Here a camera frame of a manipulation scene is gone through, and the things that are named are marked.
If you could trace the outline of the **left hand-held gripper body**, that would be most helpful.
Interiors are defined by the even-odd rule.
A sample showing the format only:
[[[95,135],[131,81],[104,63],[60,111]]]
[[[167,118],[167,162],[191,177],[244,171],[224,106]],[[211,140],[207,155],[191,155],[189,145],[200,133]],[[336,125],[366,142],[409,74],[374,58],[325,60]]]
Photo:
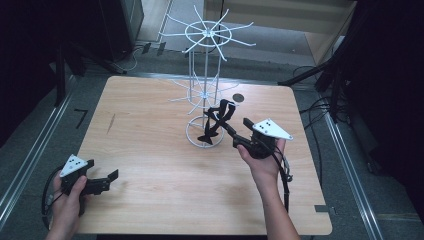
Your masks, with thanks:
[[[87,167],[87,160],[83,160],[75,155],[71,155],[65,162],[59,174],[61,179],[61,191],[69,195],[76,181],[87,174],[90,168]],[[110,181],[107,177],[98,179],[88,179],[86,185],[80,193],[79,202],[80,210],[79,215],[85,213],[85,196],[86,195],[100,195],[104,191],[110,190]]]

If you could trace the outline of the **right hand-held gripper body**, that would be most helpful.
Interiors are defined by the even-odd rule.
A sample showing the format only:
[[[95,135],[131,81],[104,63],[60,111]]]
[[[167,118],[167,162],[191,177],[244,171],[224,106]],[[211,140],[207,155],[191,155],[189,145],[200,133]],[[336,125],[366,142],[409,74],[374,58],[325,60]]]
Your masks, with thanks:
[[[270,118],[254,123],[251,131],[252,134],[249,139],[240,135],[239,139],[233,139],[233,146],[244,146],[255,159],[264,159],[270,156],[275,149],[277,139],[293,139],[291,134]]]

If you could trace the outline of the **white wire display rack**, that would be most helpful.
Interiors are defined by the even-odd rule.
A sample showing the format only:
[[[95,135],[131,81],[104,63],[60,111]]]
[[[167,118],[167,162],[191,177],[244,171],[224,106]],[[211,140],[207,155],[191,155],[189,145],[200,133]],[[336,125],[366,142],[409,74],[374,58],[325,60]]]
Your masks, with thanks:
[[[188,112],[191,115],[196,110],[202,111],[199,116],[191,119],[186,126],[185,134],[187,140],[196,147],[211,148],[218,145],[224,138],[225,129],[219,127],[218,135],[212,138],[212,145],[198,140],[204,134],[204,127],[207,118],[203,115],[209,108],[218,108],[223,99],[224,91],[235,88],[236,85],[221,88],[220,72],[222,62],[227,61],[223,52],[223,47],[229,43],[236,43],[248,47],[255,46],[255,43],[248,43],[234,37],[236,31],[244,30],[253,25],[228,26],[224,23],[229,10],[226,10],[218,20],[205,20],[199,13],[197,6],[193,6],[197,19],[186,22],[166,14],[165,19],[184,27],[177,33],[160,32],[159,35],[165,38],[184,37],[189,45],[182,51],[188,57],[189,81],[186,84],[174,80],[174,83],[186,89],[186,96],[171,99],[171,102],[186,100],[192,105]]]

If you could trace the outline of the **person's right hand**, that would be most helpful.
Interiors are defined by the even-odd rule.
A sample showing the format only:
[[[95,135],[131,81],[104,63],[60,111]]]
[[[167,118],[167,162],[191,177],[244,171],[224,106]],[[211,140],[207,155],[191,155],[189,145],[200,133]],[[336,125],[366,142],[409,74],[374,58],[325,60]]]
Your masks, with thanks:
[[[264,159],[255,159],[244,146],[238,145],[237,150],[240,157],[249,166],[253,180],[259,190],[277,186],[281,157],[274,159],[272,156],[268,156]]]

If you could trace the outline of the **person's left hand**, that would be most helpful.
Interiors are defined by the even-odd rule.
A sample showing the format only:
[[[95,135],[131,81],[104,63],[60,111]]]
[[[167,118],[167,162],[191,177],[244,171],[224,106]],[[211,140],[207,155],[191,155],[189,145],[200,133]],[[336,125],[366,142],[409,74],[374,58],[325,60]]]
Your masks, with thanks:
[[[79,197],[86,185],[87,177],[81,176],[73,186],[69,195],[61,195],[61,179],[57,175],[53,181],[55,195],[58,199],[53,204],[53,222],[49,232],[62,232],[72,237],[77,232],[80,224]]]

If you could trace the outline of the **black metal stand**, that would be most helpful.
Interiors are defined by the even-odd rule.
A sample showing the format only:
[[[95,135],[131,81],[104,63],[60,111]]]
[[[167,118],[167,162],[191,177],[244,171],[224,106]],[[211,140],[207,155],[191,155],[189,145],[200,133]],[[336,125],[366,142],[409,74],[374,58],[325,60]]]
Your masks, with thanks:
[[[65,99],[66,95],[66,80],[65,80],[65,65],[74,75],[84,76],[87,70],[84,59],[93,61],[98,66],[112,74],[125,75],[126,70],[119,70],[113,67],[105,60],[96,56],[80,44],[63,41],[56,47],[56,62],[55,62],[55,80],[56,80],[56,101],[55,107],[59,106]]]
[[[320,74],[316,80],[314,88],[318,92],[324,92],[329,87],[332,87],[330,95],[330,109],[329,113],[331,118],[337,122],[337,113],[339,112],[337,102],[340,94],[342,67],[347,63],[348,55],[352,52],[355,46],[355,38],[358,34],[356,29],[349,30],[341,41],[338,48],[334,51],[333,55],[325,62],[318,66],[312,67],[298,76],[292,77],[289,80],[279,81],[279,86],[291,87],[309,77]]]

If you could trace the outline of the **light wooden cabinet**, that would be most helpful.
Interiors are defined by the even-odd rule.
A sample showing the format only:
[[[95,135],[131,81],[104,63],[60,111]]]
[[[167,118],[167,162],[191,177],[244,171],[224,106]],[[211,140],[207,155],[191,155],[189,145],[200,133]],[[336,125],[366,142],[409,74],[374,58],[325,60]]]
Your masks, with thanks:
[[[203,0],[203,16],[216,20],[229,10],[230,23],[302,31],[316,64],[324,62],[350,25],[355,0]]]

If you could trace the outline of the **black cabinet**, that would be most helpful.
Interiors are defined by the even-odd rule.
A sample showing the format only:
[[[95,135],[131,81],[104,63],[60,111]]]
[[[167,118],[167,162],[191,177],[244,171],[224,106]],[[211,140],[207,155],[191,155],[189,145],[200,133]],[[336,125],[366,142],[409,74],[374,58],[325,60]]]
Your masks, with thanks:
[[[99,0],[105,30],[105,58],[117,61],[135,46],[144,20],[142,0]]]

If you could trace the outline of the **metal floor rail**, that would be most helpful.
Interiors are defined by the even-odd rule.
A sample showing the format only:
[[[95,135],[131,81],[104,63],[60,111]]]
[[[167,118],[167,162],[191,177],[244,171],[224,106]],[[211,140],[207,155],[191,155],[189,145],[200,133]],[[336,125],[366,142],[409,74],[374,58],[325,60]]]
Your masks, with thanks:
[[[362,156],[360,154],[360,146],[355,139],[355,134],[350,130],[348,125],[336,123],[330,116],[330,111],[325,113],[324,119],[368,239],[384,240],[376,214],[360,178],[361,168],[358,168],[356,164],[357,159],[362,161]]]
[[[0,232],[32,175],[50,138],[61,120],[78,83],[74,75],[65,78],[65,97],[48,94],[0,148]]]

